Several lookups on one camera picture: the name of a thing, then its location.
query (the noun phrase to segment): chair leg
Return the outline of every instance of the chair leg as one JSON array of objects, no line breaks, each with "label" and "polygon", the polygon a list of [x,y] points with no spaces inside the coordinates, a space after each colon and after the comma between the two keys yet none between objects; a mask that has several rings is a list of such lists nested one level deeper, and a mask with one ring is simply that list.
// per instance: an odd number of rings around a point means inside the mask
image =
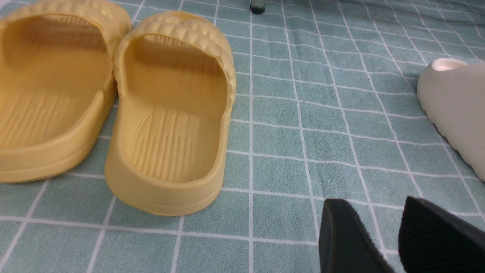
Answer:
[{"label": "chair leg", "polygon": [[266,7],[266,0],[251,0],[251,12],[254,14],[262,14]]}]

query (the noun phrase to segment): white grid line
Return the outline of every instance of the white grid line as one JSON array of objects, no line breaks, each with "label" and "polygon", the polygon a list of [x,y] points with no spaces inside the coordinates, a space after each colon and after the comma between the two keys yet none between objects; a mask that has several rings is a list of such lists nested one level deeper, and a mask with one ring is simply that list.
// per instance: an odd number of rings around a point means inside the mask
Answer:
[{"label": "white grid line", "polygon": [[[343,21],[345,22],[345,25],[347,25],[347,20],[345,19],[345,15],[344,15],[343,13],[342,13],[342,16],[343,16]],[[350,35],[351,39],[353,40],[352,33],[351,33],[351,31],[350,31],[350,29],[349,29],[348,27],[347,27],[347,31],[348,31],[348,33],[349,33],[349,35]],[[355,41],[354,41],[354,45],[355,45],[355,47],[356,47],[356,49],[357,49],[357,52],[358,52],[358,53],[360,53],[360,49],[358,48],[357,43],[356,43]],[[366,67],[366,64],[365,64],[365,62],[364,62],[364,59],[363,59],[362,55],[360,55],[360,60],[361,60],[361,62],[362,62],[362,65],[363,65],[363,67],[364,67],[364,70],[365,70],[365,71],[367,71],[367,67]],[[370,82],[370,84],[371,84],[372,89],[375,91],[375,87],[374,87],[374,84],[373,84],[373,81],[372,81],[372,78],[370,77],[370,75],[369,75],[369,82]],[[403,152],[403,150],[402,150],[402,148],[401,148],[401,145],[400,145],[400,144],[399,144],[399,142],[398,142],[397,134],[396,134],[396,132],[394,131],[394,128],[392,127],[391,121],[390,121],[389,116],[387,115],[387,112],[386,112],[386,108],[384,107],[384,104],[382,103],[381,98],[379,97],[379,95],[376,93],[376,94],[375,94],[375,96],[376,96],[377,100],[379,101],[379,103],[381,104],[382,110],[383,110],[383,112],[384,112],[384,116],[386,117],[386,119],[387,119],[387,121],[388,121],[388,126],[389,126],[389,129],[391,130],[392,135],[394,136],[394,140],[396,141],[396,146],[397,146],[397,148],[398,148],[398,150],[399,150],[399,154],[401,155],[401,158],[402,158],[402,159],[403,159],[403,161],[404,161],[404,165],[406,166],[406,170],[407,170],[407,171],[408,171],[408,173],[409,173],[409,177],[411,178],[411,181],[412,181],[412,183],[413,183],[414,187],[416,188],[416,191],[418,192],[419,196],[420,196],[420,197],[423,197],[422,191],[421,191],[421,189],[420,189],[420,187],[419,187],[418,183],[416,183],[416,180],[414,179],[414,175],[413,175],[413,174],[412,174],[412,172],[411,172],[411,169],[410,169],[409,164],[408,164],[408,162],[407,162],[407,160],[406,160],[406,157],[404,156],[404,152]]]},{"label": "white grid line", "polygon": [[25,231],[25,228],[27,227],[27,224],[29,223],[30,219],[32,218],[32,214],[35,211],[35,208],[39,204],[40,198],[44,194],[44,192],[47,189],[47,186],[49,185],[50,179],[46,179],[45,182],[42,184],[39,192],[37,193],[34,201],[32,202],[32,205],[29,208],[29,211],[27,212],[27,215],[25,218],[22,220],[22,224],[17,230],[17,233],[15,234],[14,238],[12,239],[12,242],[8,246],[7,250],[5,251],[5,254],[3,255],[2,259],[0,260],[0,272],[5,268],[5,265],[8,262],[8,259],[10,258],[10,255],[12,255],[12,252],[15,249],[15,246],[17,246],[18,240],[22,236],[22,234]]},{"label": "white grid line", "polygon": [[145,1],[146,1],[146,0],[143,0],[143,1],[141,2],[140,6],[138,7],[138,10],[136,11],[135,15],[133,16],[133,19],[131,20],[131,23],[132,23],[132,24],[135,22],[136,18],[137,18],[137,17],[138,17],[138,15],[140,14],[140,11],[142,10],[143,5],[145,4]]},{"label": "white grid line", "polygon": [[482,213],[482,210],[480,209],[480,206],[478,205],[477,200],[473,196],[473,193],[471,192],[470,187],[468,186],[468,183],[466,182],[465,178],[463,177],[463,174],[461,173],[460,169],[458,168],[458,166],[456,165],[455,161],[453,160],[453,157],[452,157],[450,151],[448,150],[448,148],[444,147],[444,149],[446,151],[446,154],[450,158],[450,160],[451,160],[451,162],[453,164],[453,167],[458,172],[458,175],[460,176],[460,180],[463,183],[463,186],[465,187],[465,189],[467,190],[467,193],[470,196],[473,204],[475,205],[475,208],[477,209],[478,213],[482,216],[482,220],[485,222],[485,215]]},{"label": "white grid line", "polygon": [[[367,6],[366,6],[366,10],[367,10],[367,14],[369,15],[369,17],[371,17],[371,13],[370,13],[369,8],[368,8]],[[343,20],[344,20],[345,24],[347,24],[347,21],[345,20],[345,16],[343,16]],[[375,27],[375,29],[377,30],[377,33],[378,33],[378,34],[379,34],[379,36],[381,37],[382,41],[384,42],[384,44],[385,44],[384,46],[386,47],[386,50],[388,51],[389,55],[391,55],[391,56],[392,56],[391,52],[389,51],[389,48],[388,48],[388,47],[387,47],[387,45],[386,45],[386,41],[384,40],[384,38],[382,37],[382,35],[381,35],[381,34],[380,34],[380,32],[379,32],[379,29],[377,28],[377,25],[376,25],[375,21],[374,21],[374,27]],[[357,49],[357,52],[360,52],[360,50],[358,49],[357,44],[356,44],[356,43],[354,43],[354,45],[355,45],[355,47],[356,47],[356,49]],[[362,57],[361,57],[361,61],[362,61],[362,65],[364,66],[364,69],[367,71],[366,65],[365,65],[365,63],[364,63],[364,59],[363,59]],[[396,67],[398,68],[399,72],[401,73],[401,76],[402,76],[403,78],[405,78],[405,77],[404,77],[403,72],[402,72],[402,71],[401,71],[401,69],[399,68],[399,65],[398,65],[398,64],[397,64],[395,61],[394,61],[394,64],[396,65]],[[373,85],[373,82],[372,82],[372,79],[371,79],[370,77],[369,77],[369,81],[370,81],[370,83],[371,83],[372,88],[375,90],[374,85]],[[407,80],[406,80],[406,82],[407,82],[407,84],[409,85],[409,88],[413,89],[413,87],[411,86],[411,84],[410,84],[410,83],[409,83]],[[416,180],[414,179],[414,176],[413,176],[413,174],[411,173],[411,169],[410,169],[409,164],[408,164],[408,162],[407,162],[407,160],[406,160],[406,157],[404,156],[404,152],[403,152],[403,150],[401,149],[401,145],[400,145],[399,140],[398,140],[398,138],[397,138],[397,134],[396,134],[396,132],[394,131],[394,129],[392,128],[392,123],[391,123],[391,121],[390,121],[390,119],[389,119],[389,117],[388,117],[388,114],[387,114],[387,112],[386,112],[386,109],[385,109],[385,107],[384,107],[384,104],[382,103],[382,101],[381,101],[381,99],[380,99],[380,97],[379,97],[379,95],[378,95],[378,94],[376,94],[376,97],[377,97],[377,99],[378,99],[379,103],[380,103],[380,104],[381,104],[381,106],[382,106],[382,110],[384,111],[384,116],[386,117],[386,119],[387,119],[387,121],[388,121],[389,129],[391,129],[391,131],[392,131],[392,134],[393,134],[393,136],[394,136],[394,140],[396,141],[396,145],[397,145],[397,148],[398,148],[398,150],[399,150],[399,153],[401,154],[401,157],[402,157],[402,159],[403,159],[403,161],[404,161],[404,164],[405,164],[405,166],[406,166],[406,169],[407,169],[407,171],[409,172],[409,177],[411,178],[411,181],[413,182],[413,185],[414,185],[414,187],[416,188],[416,191],[418,192],[419,196],[420,196],[420,197],[423,197],[423,193],[422,193],[422,191],[421,191],[421,189],[420,189],[420,187],[419,187],[418,183],[416,183]]]},{"label": "white grid line", "polygon": [[248,271],[254,272],[254,197],[253,197],[253,177],[254,177],[254,159],[253,153],[253,13],[249,13],[249,194],[248,194]]},{"label": "white grid line", "polygon": [[[317,26],[317,31],[318,33],[320,34],[320,29],[318,28],[318,23],[317,23],[317,19],[316,19],[316,16],[315,16],[315,11],[313,10],[313,4],[311,2],[311,0],[309,1],[310,3],[310,9],[311,9],[311,12],[312,12],[312,15],[313,15],[313,19],[315,20],[315,25]],[[322,36],[319,35],[319,39],[320,39],[320,45],[322,46],[322,51],[323,51],[323,54],[325,56],[325,60],[329,62],[328,60],[328,57],[327,57],[327,53],[325,52],[325,46],[324,46],[324,43],[323,43],[323,40],[322,40]],[[330,75],[332,77],[332,83],[335,84],[335,77],[334,77],[334,74],[333,74],[333,70],[332,68],[330,68]],[[340,96],[339,96],[339,91],[337,90],[336,87],[334,87],[334,91],[335,91],[335,95],[337,97],[337,101],[339,103],[339,107],[342,107],[342,103],[340,101]],[[347,130],[347,134],[350,134],[350,126],[349,126],[349,123],[347,122],[347,118],[346,118],[346,115],[345,115],[345,111],[341,110],[342,112],[342,117],[343,117],[343,120],[345,122],[345,127],[346,127],[346,130]],[[357,172],[359,174],[359,178],[360,178],[360,181],[362,183],[362,187],[364,189],[364,194],[365,194],[365,197],[366,197],[366,200],[368,203],[371,202],[371,197],[369,195],[369,190],[367,189],[367,185],[366,185],[366,182],[364,180],[364,176],[362,174],[362,169],[360,168],[360,165],[359,165],[359,161],[358,161],[358,157],[357,157],[357,153],[356,153],[356,149],[354,147],[354,140],[352,139],[351,136],[349,136],[349,142],[350,142],[350,148],[352,150],[352,155],[354,157],[354,162],[355,162],[355,165],[356,165],[356,168],[357,168]],[[374,207],[373,206],[369,206],[369,210],[371,211],[371,218],[372,218],[372,221],[374,223],[374,227],[375,227],[375,231],[376,231],[376,235],[377,235],[377,241],[380,245],[380,248],[381,249],[384,249],[384,241],[382,239],[382,234],[381,234],[381,231],[379,229],[379,223],[377,222],[377,217],[375,215],[375,210],[374,210]],[[382,253],[384,258],[387,259],[387,254],[386,253]]]},{"label": "white grid line", "polygon": [[[248,53],[242,53],[242,52],[233,52],[233,54],[236,54],[236,55],[244,55],[244,56],[249,56],[250,55]],[[366,54],[366,55],[379,56],[379,55],[376,55],[376,54]],[[335,68],[335,69],[340,69],[340,70],[344,70],[344,71],[365,72],[365,71],[360,70],[360,69],[340,68],[340,67],[332,66],[330,64],[324,64],[324,63],[321,63],[321,62],[318,62],[318,61],[304,61],[304,60],[289,59],[289,58],[271,58],[271,57],[266,57],[266,56],[261,56],[261,55],[253,55],[253,57],[263,58],[263,59],[268,59],[268,60],[273,60],[273,61],[290,61],[290,62],[301,62],[301,63],[306,63],[306,64],[318,64],[318,65],[326,66],[326,67],[329,67],[329,68]],[[396,60],[394,60],[394,58],[392,58],[392,59],[386,58],[386,57],[382,57],[382,58],[385,58],[385,59],[391,60],[393,62],[396,62]],[[397,73],[390,72],[390,71],[373,71],[373,72],[370,72],[369,71],[369,74],[390,74],[390,75],[400,76],[400,77],[403,77],[405,79],[417,80],[417,78],[405,77],[402,74],[397,74]]]},{"label": "white grid line", "polygon": [[217,13],[219,12],[219,0],[217,0],[215,5],[215,13],[214,13],[214,22],[213,24],[216,25],[217,23]]},{"label": "white grid line", "polygon": [[[205,3],[205,2],[198,2],[198,1],[194,1],[194,0],[187,0],[187,1],[190,1],[190,2],[195,2],[195,3],[200,3],[200,4],[206,4],[206,5],[212,5],[212,6],[217,6],[217,4],[212,4],[212,3]],[[16,3],[21,3],[21,4],[30,4],[28,2],[24,2],[24,1],[19,1],[19,0],[13,0],[12,2],[16,2]],[[124,3],[124,2],[118,2],[118,1],[113,1],[114,3],[117,3],[117,4],[120,4],[120,5],[129,5],[129,6],[137,6],[139,7],[139,5],[137,4],[132,4],[132,3]],[[238,8],[238,7],[231,7],[231,6],[226,6],[226,5],[219,5],[219,7],[224,7],[224,8],[229,8],[229,9],[235,9],[235,10],[245,10],[245,9],[242,9],[242,8]],[[308,8],[306,7],[301,7],[301,6],[298,6],[299,8],[301,9],[307,9],[309,10]],[[156,7],[150,7],[150,6],[144,6],[144,8],[148,8],[148,9],[154,9],[154,10],[160,10],[160,11],[168,11],[167,9],[162,9],[162,8],[156,8]],[[397,14],[405,14],[407,15],[406,13],[402,13],[402,12],[396,12],[394,11],[395,13]],[[269,15],[278,15],[278,16],[282,16],[281,14],[277,14],[277,13],[265,13],[265,14],[269,14]],[[312,20],[309,20],[309,19],[306,19],[306,18],[302,18],[302,17],[299,17],[299,16],[289,16],[288,18],[291,18],[291,17],[298,17],[300,19],[303,19],[303,20],[307,20],[307,21],[312,21]],[[230,19],[223,19],[223,18],[219,18],[219,20],[224,20],[224,21],[231,21],[231,22],[236,22],[236,23],[242,23],[242,24],[249,24],[248,22],[242,22],[242,21],[235,21],[235,20],[230,20]],[[339,25],[339,24],[333,24],[333,23],[328,23],[328,22],[321,22],[321,21],[317,21],[317,23],[319,24],[329,24],[329,25],[336,25],[336,26],[342,26],[344,27],[343,25]],[[276,27],[276,26],[267,26],[267,25],[261,25],[261,24],[253,24],[255,26],[262,26],[262,27],[268,27],[268,28],[277,28],[277,29],[284,29],[283,27]],[[427,30],[427,28],[424,28],[424,27],[419,27],[419,26],[411,26],[411,25],[404,25],[404,24],[401,24],[402,26],[404,27],[411,27],[411,28],[417,28],[417,29],[423,29],[423,30]],[[375,32],[373,30],[368,30],[368,29],[362,29],[362,28],[358,28],[358,27],[350,27],[352,29],[361,29],[361,30],[366,30],[366,31],[372,31],[372,32]],[[446,31],[446,30],[441,30],[441,29],[431,29],[433,31],[439,31],[439,32],[445,32],[445,33],[454,33],[453,31]],[[415,39],[423,39],[423,40],[429,40],[429,39],[425,39],[425,38],[420,38],[420,37],[412,37],[412,38],[415,38]]]},{"label": "white grid line", "polygon": [[[274,127],[274,128],[287,128],[287,129],[295,129],[295,130],[299,130],[300,129],[300,127],[296,127],[296,126],[268,124],[268,123],[258,122],[258,121],[250,122],[250,121],[241,120],[241,119],[231,119],[231,121],[238,122],[238,123],[253,124],[253,125],[256,124],[256,125],[262,125],[262,126],[269,126],[269,127]],[[442,142],[440,142],[440,143],[415,143],[415,142],[411,142],[411,141],[395,140],[395,139],[391,139],[391,138],[380,138],[380,137],[361,136],[361,135],[356,135],[356,134],[348,134],[346,132],[335,131],[335,130],[323,130],[323,129],[303,128],[303,131],[322,132],[322,133],[330,133],[330,134],[339,134],[339,135],[357,137],[357,138],[362,138],[362,139],[381,140],[381,141],[387,141],[387,142],[392,142],[392,143],[410,144],[410,145],[416,145],[416,146],[449,146],[448,143],[442,143]]]},{"label": "white grid line", "polygon": [[[237,96],[249,97],[249,95],[245,95],[245,94],[237,94]],[[265,99],[285,100],[285,101],[292,101],[292,102],[298,102],[298,103],[313,104],[313,105],[317,105],[317,106],[320,106],[320,107],[325,107],[325,108],[330,108],[330,109],[336,109],[336,110],[344,110],[344,111],[349,111],[349,112],[360,112],[360,113],[369,113],[369,114],[384,115],[384,112],[382,112],[382,111],[339,107],[339,106],[333,106],[333,105],[328,105],[328,104],[321,104],[321,103],[318,103],[318,102],[309,102],[309,101],[303,101],[303,100],[297,100],[297,99],[291,99],[291,98],[285,98],[285,97],[275,97],[275,96],[266,96],[266,95],[253,95],[253,98],[265,98]],[[391,114],[391,113],[387,113],[387,115],[390,116],[390,117],[403,118],[403,119],[428,119],[427,116],[406,116],[406,115]]]},{"label": "white grid line", "polygon": [[[236,72],[236,74],[249,75],[249,73],[245,73],[245,72]],[[267,78],[267,79],[288,81],[288,82],[291,81],[291,79],[283,79],[283,78],[277,78],[277,77],[266,76],[266,75],[255,74],[255,73],[253,73],[253,76],[257,76],[257,77],[261,77],[261,78]],[[383,94],[383,95],[391,95],[391,96],[415,96],[416,95],[414,92],[387,93],[387,92],[376,92],[376,91],[372,91],[372,90],[362,89],[362,88],[358,88],[358,87],[344,86],[344,85],[330,85],[330,84],[323,84],[323,83],[318,83],[318,82],[308,82],[308,81],[301,81],[301,80],[295,80],[295,82],[301,83],[301,84],[322,85],[322,86],[338,87],[338,88],[345,88],[345,89],[351,89],[351,90],[359,90],[359,91],[364,91],[364,92],[377,93],[377,94]]]},{"label": "white grid line", "polygon": [[184,220],[185,220],[185,217],[181,216],[178,221],[177,238],[175,239],[174,256],[172,257],[172,268],[170,270],[171,273],[177,272],[177,261],[178,261],[178,255],[180,253],[180,244],[182,242]]},{"label": "white grid line", "polygon": [[108,207],[108,212],[106,212],[106,216],[104,217],[103,225],[101,227],[101,231],[99,232],[99,235],[96,240],[96,244],[94,246],[94,250],[91,253],[91,260],[89,261],[88,269],[86,270],[86,273],[91,273],[94,268],[94,264],[96,262],[97,255],[99,253],[99,250],[101,248],[101,244],[103,243],[104,239],[104,234],[106,233],[106,227],[108,226],[111,218],[111,214],[113,213],[114,209],[114,204],[116,203],[116,196],[113,195],[111,198],[110,205]]},{"label": "white grid line", "polygon": [[[286,17],[285,17],[285,8],[283,5],[283,0],[281,0],[281,13],[283,14],[283,22],[285,24],[285,34],[286,34],[286,42],[288,46],[288,55],[290,57],[290,71],[291,71],[291,80],[293,84],[293,93],[295,95],[296,99],[296,110],[298,114],[298,128],[300,130],[300,140],[302,144],[302,151],[303,151],[303,159],[307,159],[307,146],[305,143],[305,136],[303,134],[303,123],[302,123],[302,113],[301,113],[301,105],[299,103],[298,99],[298,92],[296,91],[296,82],[295,82],[295,73],[294,73],[294,68],[293,68],[293,60],[291,58],[291,47],[290,47],[290,38],[288,36],[288,27],[286,25]],[[310,177],[310,170],[308,168],[308,162],[304,162],[305,165],[305,174],[307,176],[307,185],[308,185],[308,193],[310,194],[310,204],[311,204],[311,211],[313,214],[313,224],[315,226],[315,238],[318,240],[319,235],[320,235],[320,227],[318,225],[318,218],[319,216],[317,215],[317,210],[315,207],[315,200],[313,199],[313,184],[311,182],[311,177]]]},{"label": "white grid line", "polygon": [[465,41],[464,41],[464,40],[463,40],[463,38],[461,37],[460,33],[456,32],[456,30],[455,30],[454,28],[452,28],[452,27],[451,27],[451,26],[448,24],[448,22],[446,21],[446,19],[445,19],[445,17],[444,17],[444,15],[443,15],[443,13],[442,13],[442,12],[441,12],[441,10],[439,9],[439,7],[436,7],[436,8],[437,8],[437,10],[438,10],[439,14],[441,15],[441,17],[443,17],[443,21],[445,22],[445,24],[446,24],[447,26],[449,26],[449,27],[450,27],[450,28],[451,28],[451,29],[452,29],[452,30],[453,30],[453,31],[456,33],[456,35],[458,36],[458,38],[460,38],[460,41],[463,43],[463,45],[465,45],[465,46],[468,48],[468,51],[470,51],[470,52],[471,52],[471,54],[472,54],[472,55],[475,57],[475,59],[480,60],[480,58],[478,58],[478,57],[477,57],[477,55],[475,55],[475,52],[473,52],[473,50],[471,50],[471,48],[470,48],[470,47],[469,47],[469,46],[468,46],[468,45],[465,43]]}]

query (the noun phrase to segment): slipper strap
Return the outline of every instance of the slipper strap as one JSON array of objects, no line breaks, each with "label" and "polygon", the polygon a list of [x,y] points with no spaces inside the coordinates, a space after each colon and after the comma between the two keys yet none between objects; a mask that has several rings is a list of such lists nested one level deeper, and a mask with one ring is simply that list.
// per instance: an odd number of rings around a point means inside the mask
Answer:
[{"label": "slipper strap", "polygon": [[232,105],[235,100],[236,71],[231,53],[215,43],[209,36],[190,28],[190,23],[186,24],[186,22],[179,25],[165,21],[147,21],[139,24],[132,32],[126,35],[121,40],[114,57],[114,76],[118,84],[126,84],[125,77],[122,76],[125,67],[123,55],[130,42],[148,35],[164,36],[197,48],[217,60],[226,75],[229,92],[228,103]]},{"label": "slipper strap", "polygon": [[84,19],[95,25],[101,31],[110,57],[114,55],[116,47],[122,38],[118,26],[107,15],[97,8],[82,2],[41,1],[26,5],[3,19],[5,25],[23,19],[45,15],[73,16]]}]

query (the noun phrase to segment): textured footbed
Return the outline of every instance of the textured footbed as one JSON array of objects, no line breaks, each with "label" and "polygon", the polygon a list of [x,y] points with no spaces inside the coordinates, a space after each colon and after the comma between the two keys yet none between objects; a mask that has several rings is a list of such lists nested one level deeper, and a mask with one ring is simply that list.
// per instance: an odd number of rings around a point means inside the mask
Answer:
[{"label": "textured footbed", "polygon": [[125,53],[123,148],[139,172],[169,182],[208,174],[217,156],[227,81],[214,58],[148,35]]},{"label": "textured footbed", "polygon": [[42,16],[10,24],[0,61],[0,148],[52,139],[72,127],[109,76],[100,30]]}]

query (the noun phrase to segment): floor mat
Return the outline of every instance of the floor mat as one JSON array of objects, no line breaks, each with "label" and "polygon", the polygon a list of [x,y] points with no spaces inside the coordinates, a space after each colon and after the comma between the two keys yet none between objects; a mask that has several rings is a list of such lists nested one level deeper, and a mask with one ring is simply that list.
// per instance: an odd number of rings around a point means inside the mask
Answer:
[{"label": "floor mat", "polygon": [[319,272],[325,198],[353,205],[398,272],[408,195],[485,229],[485,185],[416,98],[432,60],[485,60],[481,1],[269,0],[259,16],[246,0],[122,1],[135,25],[180,9],[227,36],[238,90],[223,190],[181,218],[114,198],[103,168],[115,104],[75,169],[0,185],[1,272]]}]

